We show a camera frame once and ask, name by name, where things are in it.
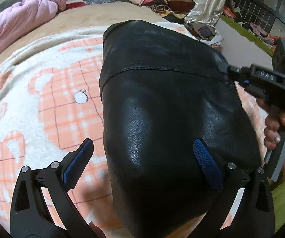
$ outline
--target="silver screw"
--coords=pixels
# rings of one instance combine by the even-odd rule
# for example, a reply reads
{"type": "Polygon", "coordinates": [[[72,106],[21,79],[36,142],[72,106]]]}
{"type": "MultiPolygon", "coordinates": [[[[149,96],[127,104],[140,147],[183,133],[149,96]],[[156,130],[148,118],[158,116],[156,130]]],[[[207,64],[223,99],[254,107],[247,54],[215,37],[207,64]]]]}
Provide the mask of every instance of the silver screw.
{"type": "Polygon", "coordinates": [[[236,165],[234,163],[228,163],[227,165],[229,167],[229,169],[235,169],[236,168],[236,165]]]}
{"type": "Polygon", "coordinates": [[[257,171],[258,171],[260,174],[263,174],[263,173],[265,172],[264,169],[261,168],[261,167],[258,167],[258,168],[257,168],[257,171]]]}
{"type": "Polygon", "coordinates": [[[56,169],[59,166],[59,162],[53,162],[51,168],[56,169]]]}
{"type": "Polygon", "coordinates": [[[23,173],[25,173],[26,171],[28,171],[29,170],[29,167],[28,166],[24,166],[23,168],[21,168],[21,171],[23,172],[23,173]]]}

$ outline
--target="beige bed sheet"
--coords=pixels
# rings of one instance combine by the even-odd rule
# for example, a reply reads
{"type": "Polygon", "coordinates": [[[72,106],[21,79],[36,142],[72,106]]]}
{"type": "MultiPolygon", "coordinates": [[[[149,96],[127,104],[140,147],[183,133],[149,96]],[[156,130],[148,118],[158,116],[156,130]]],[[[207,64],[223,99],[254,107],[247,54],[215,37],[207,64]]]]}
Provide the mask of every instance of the beige bed sheet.
{"type": "Polygon", "coordinates": [[[126,2],[94,4],[70,9],[14,42],[0,54],[0,64],[13,52],[37,39],[77,28],[112,25],[126,20],[144,20],[150,23],[166,21],[149,8],[141,8],[126,2]]]}

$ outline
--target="orange plaid blanket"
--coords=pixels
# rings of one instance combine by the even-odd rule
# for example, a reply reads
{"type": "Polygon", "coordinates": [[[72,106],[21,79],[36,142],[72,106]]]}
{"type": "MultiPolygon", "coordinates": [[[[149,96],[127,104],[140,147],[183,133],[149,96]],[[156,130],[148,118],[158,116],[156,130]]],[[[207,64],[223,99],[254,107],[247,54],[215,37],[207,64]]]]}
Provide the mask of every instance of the orange plaid blanket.
{"type": "MultiPolygon", "coordinates": [[[[190,36],[181,25],[158,25],[190,36]]],[[[102,36],[107,27],[79,29],[37,40],[0,65],[0,223],[8,231],[11,198],[20,169],[24,165],[45,168],[50,162],[61,161],[88,137],[94,142],[94,155],[68,194],[84,219],[93,221],[107,237],[131,237],[113,211],[102,140],[103,108],[98,82],[102,36]]],[[[237,89],[264,156],[266,114],[253,97],[237,89]]],[[[48,191],[43,191],[54,221],[63,227],[48,191]]],[[[234,204],[224,227],[231,223],[238,204],[234,204]]],[[[186,237],[201,218],[169,237],[186,237]]]]}

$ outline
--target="pink comforter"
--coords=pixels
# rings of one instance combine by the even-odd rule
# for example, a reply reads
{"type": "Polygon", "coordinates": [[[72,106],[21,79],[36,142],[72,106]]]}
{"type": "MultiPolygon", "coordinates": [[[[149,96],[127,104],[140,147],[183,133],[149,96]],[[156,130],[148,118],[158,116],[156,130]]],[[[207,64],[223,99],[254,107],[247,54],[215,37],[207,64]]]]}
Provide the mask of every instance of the pink comforter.
{"type": "Polygon", "coordinates": [[[0,53],[31,30],[53,19],[58,5],[50,0],[22,0],[0,13],[0,53]]]}

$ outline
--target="cream satin fabric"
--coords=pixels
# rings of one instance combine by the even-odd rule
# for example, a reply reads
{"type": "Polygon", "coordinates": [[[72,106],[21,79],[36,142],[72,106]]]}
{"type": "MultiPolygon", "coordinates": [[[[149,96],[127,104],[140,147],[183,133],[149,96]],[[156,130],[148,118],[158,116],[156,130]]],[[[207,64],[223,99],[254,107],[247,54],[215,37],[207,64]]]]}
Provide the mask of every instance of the cream satin fabric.
{"type": "Polygon", "coordinates": [[[199,22],[213,26],[223,12],[225,0],[193,0],[194,8],[184,18],[186,23],[199,22]]]}

